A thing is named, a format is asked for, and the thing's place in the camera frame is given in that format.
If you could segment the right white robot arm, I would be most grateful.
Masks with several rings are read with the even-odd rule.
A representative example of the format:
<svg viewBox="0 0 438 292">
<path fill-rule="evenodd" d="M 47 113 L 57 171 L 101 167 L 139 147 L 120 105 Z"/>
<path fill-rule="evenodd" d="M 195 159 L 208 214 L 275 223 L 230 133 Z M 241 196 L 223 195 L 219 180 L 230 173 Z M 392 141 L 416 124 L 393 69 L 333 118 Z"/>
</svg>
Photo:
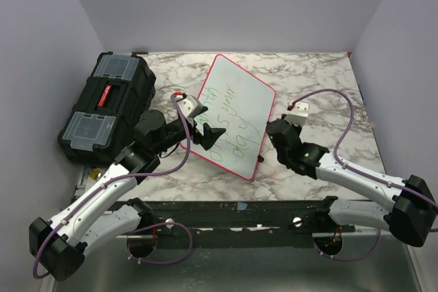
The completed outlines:
<svg viewBox="0 0 438 292">
<path fill-rule="evenodd" d="M 390 232 L 399 241 L 422 247 L 437 217 L 437 204 L 426 181 L 379 174 L 349 164 L 327 148 L 302 142 L 302 128 L 285 116 L 268 122 L 266 133 L 277 160 L 291 171 L 334 183 L 364 196 L 364 201 L 335 200 L 315 214 L 316 226 L 328 232 L 340 225 L 358 225 Z"/>
</svg>

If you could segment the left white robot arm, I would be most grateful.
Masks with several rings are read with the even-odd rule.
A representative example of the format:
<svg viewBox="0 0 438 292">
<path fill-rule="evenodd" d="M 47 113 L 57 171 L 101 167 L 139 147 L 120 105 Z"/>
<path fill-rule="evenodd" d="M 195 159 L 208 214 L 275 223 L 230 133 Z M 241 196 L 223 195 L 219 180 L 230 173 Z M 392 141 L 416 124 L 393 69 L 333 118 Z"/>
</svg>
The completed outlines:
<svg viewBox="0 0 438 292">
<path fill-rule="evenodd" d="M 93 187 L 51 219 L 38 217 L 31 223 L 29 250 L 34 256 L 35 279 L 53 276 L 63 281 L 79 269 L 93 247 L 123 233 L 143 234 L 151 228 L 151 216 L 137 210 L 134 203 L 107 217 L 103 214 L 146 178 L 179 171 L 187 162 L 192 145 L 209 150 L 226 132 L 223 127 L 207 123 L 198 130 L 195 117 L 206 112 L 206 106 L 184 101 L 175 109 L 177 119 L 172 122 L 166 122 L 159 110 L 146 110 L 135 126 L 133 141 L 122 149 Z M 181 162 L 169 170 L 157 171 L 160 154 L 180 142 L 186 143 L 187 150 Z"/>
</svg>

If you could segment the pink-framed whiteboard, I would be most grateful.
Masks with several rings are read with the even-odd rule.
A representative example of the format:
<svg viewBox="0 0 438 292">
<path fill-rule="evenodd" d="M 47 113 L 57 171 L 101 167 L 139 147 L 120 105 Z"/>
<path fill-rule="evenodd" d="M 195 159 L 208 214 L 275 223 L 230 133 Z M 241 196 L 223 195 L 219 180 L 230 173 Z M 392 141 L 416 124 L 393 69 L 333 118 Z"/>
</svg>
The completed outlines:
<svg viewBox="0 0 438 292">
<path fill-rule="evenodd" d="M 191 153 L 252 180 L 275 96 L 273 87 L 229 58 L 215 56 L 198 99 L 209 108 L 207 124 L 227 131 L 211 149 L 193 144 Z"/>
</svg>

